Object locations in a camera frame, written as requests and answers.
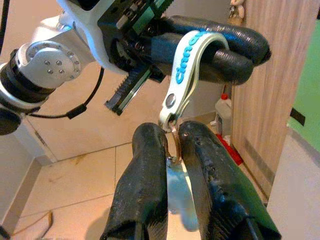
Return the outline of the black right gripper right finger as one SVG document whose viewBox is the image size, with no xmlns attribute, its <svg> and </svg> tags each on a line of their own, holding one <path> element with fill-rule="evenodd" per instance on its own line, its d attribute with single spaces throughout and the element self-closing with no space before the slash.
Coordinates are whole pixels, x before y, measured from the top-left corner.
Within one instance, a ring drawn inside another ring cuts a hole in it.
<svg viewBox="0 0 320 240">
<path fill-rule="evenodd" d="M 254 185 L 217 136 L 197 121 L 183 122 L 178 136 L 201 239 L 280 240 Z"/>
</svg>

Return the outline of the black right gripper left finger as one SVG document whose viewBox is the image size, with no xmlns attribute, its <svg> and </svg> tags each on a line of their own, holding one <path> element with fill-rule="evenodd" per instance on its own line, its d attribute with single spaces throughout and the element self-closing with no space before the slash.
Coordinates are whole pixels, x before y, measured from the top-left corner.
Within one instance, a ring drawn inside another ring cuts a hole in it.
<svg viewBox="0 0 320 240">
<path fill-rule="evenodd" d="M 117 182 L 102 240 L 165 240 L 168 141 L 154 123 L 132 137 L 132 160 Z"/>
</svg>

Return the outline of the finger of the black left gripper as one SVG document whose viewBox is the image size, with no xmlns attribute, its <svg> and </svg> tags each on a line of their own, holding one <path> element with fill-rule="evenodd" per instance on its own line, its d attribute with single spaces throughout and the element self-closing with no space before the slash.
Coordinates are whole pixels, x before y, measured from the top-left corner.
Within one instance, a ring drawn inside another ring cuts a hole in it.
<svg viewBox="0 0 320 240">
<path fill-rule="evenodd" d="M 151 38 L 151 62 L 160 71 L 172 74 L 173 61 L 181 34 L 165 33 Z M 199 79 L 211 83 L 241 85 L 251 76 L 253 62 L 238 53 L 227 50 L 221 43 L 210 43 L 204 50 L 199 67 Z"/>
<path fill-rule="evenodd" d="M 229 50 L 218 50 L 211 46 L 205 51 L 202 61 L 206 64 L 217 64 L 219 61 L 227 62 L 231 59 L 240 62 L 241 57 L 252 64 L 263 64 L 271 57 L 266 38 L 250 28 L 180 15 L 162 17 L 154 23 L 156 36 L 151 38 L 151 60 L 154 63 L 172 64 L 182 36 L 193 30 L 219 33 L 227 40 Z"/>
</svg>

